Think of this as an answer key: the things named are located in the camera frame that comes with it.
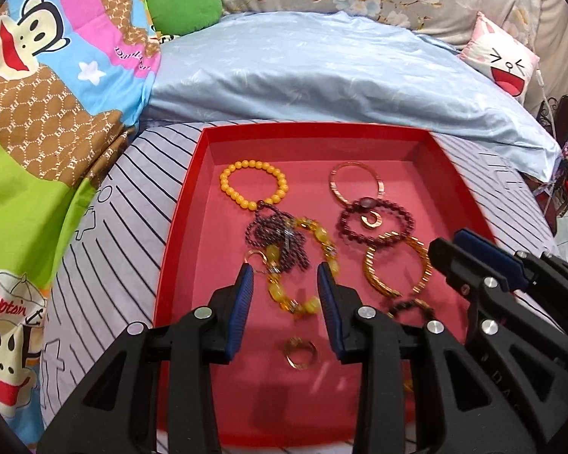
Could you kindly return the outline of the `gold ribbed bangle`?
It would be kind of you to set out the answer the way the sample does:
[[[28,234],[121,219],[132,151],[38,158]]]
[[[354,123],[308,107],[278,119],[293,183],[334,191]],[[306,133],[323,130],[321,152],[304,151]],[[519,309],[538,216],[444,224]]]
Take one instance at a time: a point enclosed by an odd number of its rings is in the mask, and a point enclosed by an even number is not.
[[[391,299],[418,296],[432,277],[426,246],[411,236],[395,246],[368,247],[362,267],[368,284]]]

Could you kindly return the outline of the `thin rose gold bangle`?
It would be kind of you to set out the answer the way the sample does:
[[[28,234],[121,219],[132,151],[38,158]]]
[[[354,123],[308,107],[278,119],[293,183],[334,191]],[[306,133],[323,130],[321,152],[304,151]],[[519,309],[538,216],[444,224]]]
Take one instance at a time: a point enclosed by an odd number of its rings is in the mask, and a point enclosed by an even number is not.
[[[340,206],[349,206],[359,198],[385,198],[382,175],[364,162],[346,161],[334,165],[327,182],[330,194]]]

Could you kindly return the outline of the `striped grey bed sheet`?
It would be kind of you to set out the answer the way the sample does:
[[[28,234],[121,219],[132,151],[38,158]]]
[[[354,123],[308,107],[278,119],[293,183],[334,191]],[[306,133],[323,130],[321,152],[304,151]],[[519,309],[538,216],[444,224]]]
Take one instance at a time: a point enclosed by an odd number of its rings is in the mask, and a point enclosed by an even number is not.
[[[424,243],[467,227],[511,252],[556,247],[520,174],[474,141],[353,123],[150,127],[108,172],[62,258],[41,361],[43,421],[129,324],[176,321],[235,280],[251,216],[219,191],[218,176],[244,159],[280,167],[290,184],[283,209],[328,231],[340,210],[328,173],[359,161],[382,175]],[[213,371],[229,452],[349,452],[358,386],[358,368],[336,362],[322,319],[280,311],[257,276],[241,350]]]

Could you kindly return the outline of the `dark metal chair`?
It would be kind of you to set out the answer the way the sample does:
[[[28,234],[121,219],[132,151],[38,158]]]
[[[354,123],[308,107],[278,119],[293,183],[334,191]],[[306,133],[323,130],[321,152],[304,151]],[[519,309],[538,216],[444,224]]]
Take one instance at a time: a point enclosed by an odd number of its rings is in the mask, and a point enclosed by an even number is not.
[[[568,211],[568,95],[542,101],[537,120],[561,148],[550,182],[534,190],[546,220],[554,221]]]

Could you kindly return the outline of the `pink cat face cushion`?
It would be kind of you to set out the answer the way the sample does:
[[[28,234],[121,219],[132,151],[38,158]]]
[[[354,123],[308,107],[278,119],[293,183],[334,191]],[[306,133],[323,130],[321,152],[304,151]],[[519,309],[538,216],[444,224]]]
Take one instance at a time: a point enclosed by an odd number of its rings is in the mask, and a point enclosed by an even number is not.
[[[460,59],[521,104],[540,61],[535,52],[481,11],[477,13],[471,39],[460,51]]]

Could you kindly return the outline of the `light blue blanket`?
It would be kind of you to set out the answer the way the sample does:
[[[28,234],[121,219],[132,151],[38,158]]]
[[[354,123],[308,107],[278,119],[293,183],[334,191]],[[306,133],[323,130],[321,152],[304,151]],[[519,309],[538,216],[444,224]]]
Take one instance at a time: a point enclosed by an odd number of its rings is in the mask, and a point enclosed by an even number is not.
[[[472,140],[546,182],[560,157],[518,101],[453,48],[346,13],[241,13],[176,38],[141,119],[342,121]]]

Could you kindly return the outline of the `colourful monkey cartoon quilt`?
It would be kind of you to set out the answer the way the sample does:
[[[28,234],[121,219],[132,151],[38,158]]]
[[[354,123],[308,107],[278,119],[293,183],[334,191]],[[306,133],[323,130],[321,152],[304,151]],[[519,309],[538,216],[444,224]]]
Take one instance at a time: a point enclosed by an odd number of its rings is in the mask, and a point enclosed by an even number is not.
[[[0,0],[0,434],[25,447],[58,264],[160,60],[145,0]]]

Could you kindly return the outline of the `green plush pillow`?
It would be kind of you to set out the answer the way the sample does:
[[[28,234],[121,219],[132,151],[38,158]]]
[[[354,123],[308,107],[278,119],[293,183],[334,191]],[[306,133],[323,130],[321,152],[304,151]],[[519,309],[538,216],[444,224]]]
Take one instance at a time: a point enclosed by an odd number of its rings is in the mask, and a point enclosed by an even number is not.
[[[222,0],[147,0],[154,29],[183,36],[206,29],[222,17]]]

